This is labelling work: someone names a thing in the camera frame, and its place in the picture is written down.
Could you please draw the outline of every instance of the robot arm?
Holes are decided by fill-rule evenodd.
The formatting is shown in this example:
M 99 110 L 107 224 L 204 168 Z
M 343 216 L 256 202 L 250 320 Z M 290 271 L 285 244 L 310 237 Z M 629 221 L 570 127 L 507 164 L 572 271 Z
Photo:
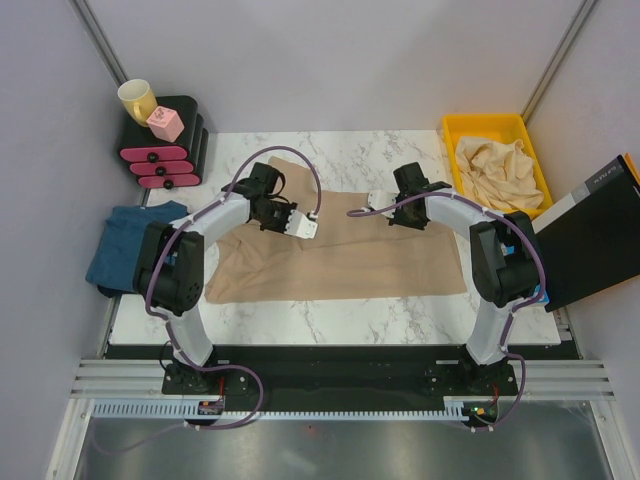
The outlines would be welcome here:
M 207 248 L 249 220 L 258 221 L 261 230 L 300 238 L 315 237 L 318 225 L 311 214 L 304 215 L 295 203 L 277 200 L 273 192 L 279 179 L 284 183 L 284 175 L 277 169 L 256 163 L 249 177 L 240 180 L 232 193 L 221 193 L 209 205 L 171 224 L 152 222 L 145 231 L 134 277 L 134 288 L 143 296 L 147 294 L 153 270 L 167 241 L 185 220 L 191 220 L 160 270 L 151 305 L 168 318 L 176 343 L 199 366 L 207 363 L 213 351 L 197 307 L 204 289 Z M 181 355 L 174 356 L 183 360 Z
M 389 225 L 424 229 L 429 221 L 436 221 L 470 242 L 473 282 L 481 301 L 473 333 L 466 344 L 468 356 L 463 362 L 472 371 L 501 362 L 509 339 L 512 308 L 519 299 L 533 296 L 540 278 L 531 252 L 521 239 L 503 223 L 489 221 L 486 212 L 491 212 L 494 218 L 507 219 L 538 251 L 531 220 L 523 212 L 478 211 L 464 202 L 453 201 L 452 197 L 458 195 L 451 186 L 444 182 L 429 183 L 418 163 L 395 170 L 394 176 L 400 193 L 371 192 L 368 207 L 374 211 L 387 209 L 383 215 L 389 218 Z M 409 197 L 435 191 L 438 196 L 389 208 Z

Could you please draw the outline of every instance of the marble surface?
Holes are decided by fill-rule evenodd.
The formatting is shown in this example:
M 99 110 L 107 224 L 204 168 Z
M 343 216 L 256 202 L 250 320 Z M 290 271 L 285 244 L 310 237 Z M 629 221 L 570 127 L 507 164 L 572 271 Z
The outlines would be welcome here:
M 419 162 L 430 181 L 450 181 L 446 152 L 437 133 L 432 130 L 227 133 L 211 137 L 207 173 L 202 185 L 172 191 L 152 190 L 149 205 L 175 200 L 193 211 L 210 202 L 247 157 L 270 145 L 287 145 L 302 151 L 316 165 L 323 188 L 334 191 L 397 191 L 392 172 L 411 162 Z M 302 163 L 288 152 L 276 154 Z M 266 162 L 268 158 L 269 154 L 265 154 L 260 160 Z M 471 280 L 469 245 L 461 237 L 456 236 L 456 241 L 467 293 L 227 305 L 210 304 L 202 298 L 199 307 L 207 335 L 216 344 L 465 343 L 475 323 L 479 295 Z M 205 256 L 205 278 L 208 281 L 217 265 L 217 248 L 213 246 Z M 162 322 L 144 312 L 142 297 L 123 296 L 111 344 L 162 344 L 166 340 Z M 511 342 L 559 343 L 553 316 L 539 306 L 521 310 L 517 314 Z

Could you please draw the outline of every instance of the yellow mug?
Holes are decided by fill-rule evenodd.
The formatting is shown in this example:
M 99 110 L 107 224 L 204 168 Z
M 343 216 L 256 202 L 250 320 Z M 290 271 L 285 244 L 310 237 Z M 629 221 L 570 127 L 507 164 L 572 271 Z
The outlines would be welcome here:
M 147 118 L 158 106 L 149 82 L 138 78 L 123 83 L 118 88 L 118 98 L 138 125 L 148 127 Z

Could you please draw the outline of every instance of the blue cloth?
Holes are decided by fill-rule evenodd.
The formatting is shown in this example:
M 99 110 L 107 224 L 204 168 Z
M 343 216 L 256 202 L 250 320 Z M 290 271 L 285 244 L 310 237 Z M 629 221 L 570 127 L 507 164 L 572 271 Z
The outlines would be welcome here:
M 147 225 L 154 220 L 169 223 L 186 215 L 187 207 L 176 202 L 157 207 L 114 207 L 85 279 L 98 285 L 107 296 L 133 292 L 133 276 Z

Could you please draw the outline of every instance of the white wall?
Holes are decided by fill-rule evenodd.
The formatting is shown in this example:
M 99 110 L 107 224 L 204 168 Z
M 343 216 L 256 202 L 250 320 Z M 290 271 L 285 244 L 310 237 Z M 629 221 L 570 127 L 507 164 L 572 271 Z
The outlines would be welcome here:
M 84 281 L 139 189 L 112 153 L 115 85 L 67 0 L 0 15 L 0 478 L 44 477 L 107 300 Z
M 531 121 L 555 199 L 620 153 L 640 165 L 639 21 L 637 0 L 601 2 Z M 582 349 L 604 360 L 640 452 L 640 278 L 577 302 L 569 313 Z
M 580 0 L 88 0 L 130 78 L 213 131 L 435 128 L 520 112 Z

